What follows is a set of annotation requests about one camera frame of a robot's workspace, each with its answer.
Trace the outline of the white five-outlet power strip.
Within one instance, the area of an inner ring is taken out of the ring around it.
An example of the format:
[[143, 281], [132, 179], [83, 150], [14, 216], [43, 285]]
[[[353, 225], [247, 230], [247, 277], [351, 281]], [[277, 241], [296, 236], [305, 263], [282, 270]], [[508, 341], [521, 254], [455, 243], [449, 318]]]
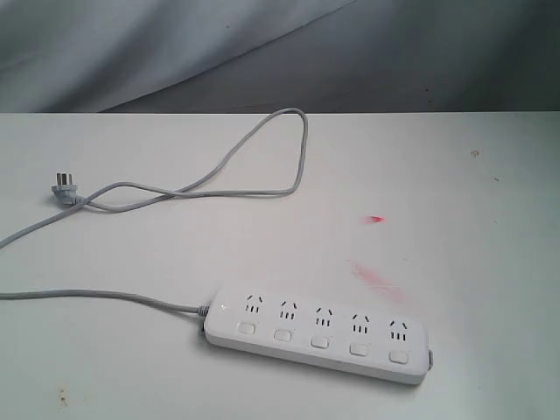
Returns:
[[205, 318], [219, 347], [418, 385], [433, 366], [422, 324], [383, 306], [228, 285]]

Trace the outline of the grey three-pin plug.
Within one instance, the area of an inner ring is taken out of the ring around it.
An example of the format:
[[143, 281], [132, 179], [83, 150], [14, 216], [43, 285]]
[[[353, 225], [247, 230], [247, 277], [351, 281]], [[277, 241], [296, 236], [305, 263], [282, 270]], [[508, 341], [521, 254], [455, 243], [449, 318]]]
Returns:
[[55, 199], [62, 206], [75, 206], [83, 201], [77, 193], [78, 186], [73, 182], [73, 175], [66, 172], [56, 174], [56, 184], [51, 187]]

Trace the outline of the grey backdrop cloth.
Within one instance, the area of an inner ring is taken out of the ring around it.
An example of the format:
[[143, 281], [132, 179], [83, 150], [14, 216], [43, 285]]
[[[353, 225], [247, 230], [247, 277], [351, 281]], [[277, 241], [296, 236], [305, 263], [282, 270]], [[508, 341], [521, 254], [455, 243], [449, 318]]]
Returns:
[[4, 1], [1, 109], [556, 110], [556, 1]]

